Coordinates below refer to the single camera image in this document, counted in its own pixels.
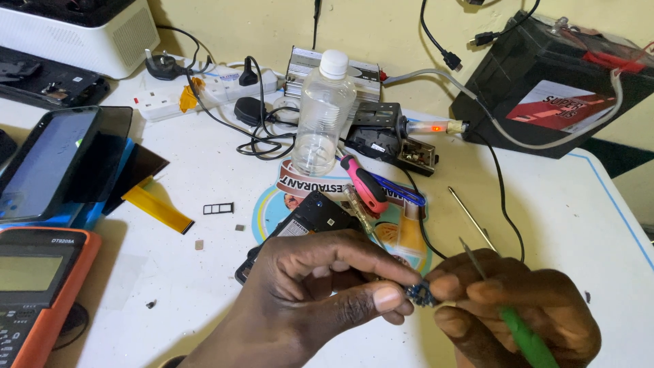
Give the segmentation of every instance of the table surface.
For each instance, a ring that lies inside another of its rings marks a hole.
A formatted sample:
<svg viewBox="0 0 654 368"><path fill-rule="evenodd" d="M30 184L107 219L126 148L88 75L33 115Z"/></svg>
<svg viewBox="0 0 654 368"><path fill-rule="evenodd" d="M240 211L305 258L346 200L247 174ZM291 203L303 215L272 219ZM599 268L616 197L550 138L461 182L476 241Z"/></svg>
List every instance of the table surface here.
<svg viewBox="0 0 654 368"><path fill-rule="evenodd" d="M112 83L104 105L134 107L136 92L163 82L143 68ZM266 97L274 101L280 92ZM237 122L232 105L221 115ZM0 128L24 139L45 110L0 100ZM416 119L430 117L405 111ZM226 315L241 290L234 270L256 245L250 224L260 194L275 182L279 161L243 156L235 147L248 139L192 113L146 123L135 110L130 136L168 159L150 189L196 220L181 235L129 203L101 219L95 229L102 248L77 300L92 315L87 333L53 352L47 367L148 367L187 354ZM458 236L484 246L449 194L452 186L505 256L519 257L515 234L500 211L495 167L485 146L459 136L424 136L437 147L432 177L414 175L427 194L426 229L444 254L461 252ZM654 249L601 163L575 149L560 160L496 150L506 183L508 213L525 239L531 268L567 273L603 332L603 347L591 367L650 366L654 342ZM359 156L361 165L391 180L398 169ZM234 214L202 215L204 204L234 202ZM236 225L247 225L245 232ZM196 240L204 249L196 251ZM145 305L157 300L156 306ZM418 309L403 326L378 319L329 342L308 367L454 367L453 347Z"/></svg>

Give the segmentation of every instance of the hand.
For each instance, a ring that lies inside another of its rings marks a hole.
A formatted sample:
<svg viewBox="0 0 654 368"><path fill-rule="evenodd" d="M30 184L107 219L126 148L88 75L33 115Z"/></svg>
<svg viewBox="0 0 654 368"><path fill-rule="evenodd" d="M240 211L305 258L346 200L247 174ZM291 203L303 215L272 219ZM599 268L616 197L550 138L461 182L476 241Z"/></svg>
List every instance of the hand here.
<svg viewBox="0 0 654 368"><path fill-rule="evenodd" d="M586 367L600 351L600 329L577 287L556 270L531 271L490 249L474 251L489 279L482 281L467 254L430 272L430 291L456 307L436 311L436 325L457 349L459 367L530 367L518 352L499 306L514 306L548 345L560 368Z"/></svg>
<svg viewBox="0 0 654 368"><path fill-rule="evenodd" d="M368 282L378 276L386 280ZM272 238L232 309L180 368L301 367L336 335L380 315L402 324L413 305L400 284L420 280L353 230Z"/></svg>

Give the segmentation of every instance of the extension cord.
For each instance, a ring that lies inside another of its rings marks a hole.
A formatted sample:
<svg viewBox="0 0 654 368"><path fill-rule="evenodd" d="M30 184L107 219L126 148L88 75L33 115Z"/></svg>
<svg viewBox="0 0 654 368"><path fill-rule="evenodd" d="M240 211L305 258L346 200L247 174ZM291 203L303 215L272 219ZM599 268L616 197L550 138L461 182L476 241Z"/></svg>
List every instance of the extension cord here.
<svg viewBox="0 0 654 368"><path fill-rule="evenodd" d="M206 108L234 103L241 97L259 97L259 83L250 86L241 86L239 77L243 71L216 65L209 74L202 75L205 82L204 90L200 90L199 95ZM270 94L277 90L278 78L270 69L262 71L262 81L264 82L264 93ZM202 111L198 104L195 109L186 110L183 113L179 109L179 99L184 91L185 84L176 84L139 92L134 95L136 108L141 116L149 121L156 122L181 115L187 115L196 111Z"/></svg>

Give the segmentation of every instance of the white bottle cap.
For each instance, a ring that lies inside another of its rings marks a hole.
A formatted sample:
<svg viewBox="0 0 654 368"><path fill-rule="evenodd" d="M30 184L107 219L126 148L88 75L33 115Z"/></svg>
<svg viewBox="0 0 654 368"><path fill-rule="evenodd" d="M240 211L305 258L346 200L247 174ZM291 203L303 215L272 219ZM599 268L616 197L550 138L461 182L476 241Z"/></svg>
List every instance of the white bottle cap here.
<svg viewBox="0 0 654 368"><path fill-rule="evenodd" d="M338 50L327 50L320 60L320 73L329 79L343 79L350 60Z"/></svg>

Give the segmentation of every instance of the yellow wall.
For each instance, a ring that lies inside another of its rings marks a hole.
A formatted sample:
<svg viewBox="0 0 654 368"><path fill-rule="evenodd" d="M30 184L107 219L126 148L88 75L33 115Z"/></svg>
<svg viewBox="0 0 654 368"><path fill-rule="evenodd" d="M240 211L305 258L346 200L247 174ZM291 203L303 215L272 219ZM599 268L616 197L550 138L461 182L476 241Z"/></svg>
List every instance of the yellow wall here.
<svg viewBox="0 0 654 368"><path fill-rule="evenodd" d="M260 65L284 73L292 45L311 47L313 0L148 2L157 23L195 35L217 62L238 61L252 55ZM482 31L501 30L519 7L530 9L532 5L533 0L486 0L486 5L479 8L464 0L429 0L425 20L441 45L463 60L464 69L455 74L466 82L488 51L488 47L470 48L468 40ZM352 59L379 63L388 75L435 65L445 67L440 53L422 32L420 6L420 0L323 0L317 49L336 48ZM543 0L537 13L552 18L567 16L573 23L622 35L640 46L654 40L651 0ZM185 36L169 31L161 34L160 48L192 56L194 45ZM199 55L204 58L206 53L201 51ZM383 98L400 102L406 109L448 116L456 93L449 83L423 77L384 90ZM654 151L652 117L654 96L596 137ZM645 176L653 180L654 172L649 169ZM637 186L630 180L623 182L623 192ZM643 190L643 195L649 196L649 208L654 208L654 194ZM654 223L654 212L639 217Z"/></svg>

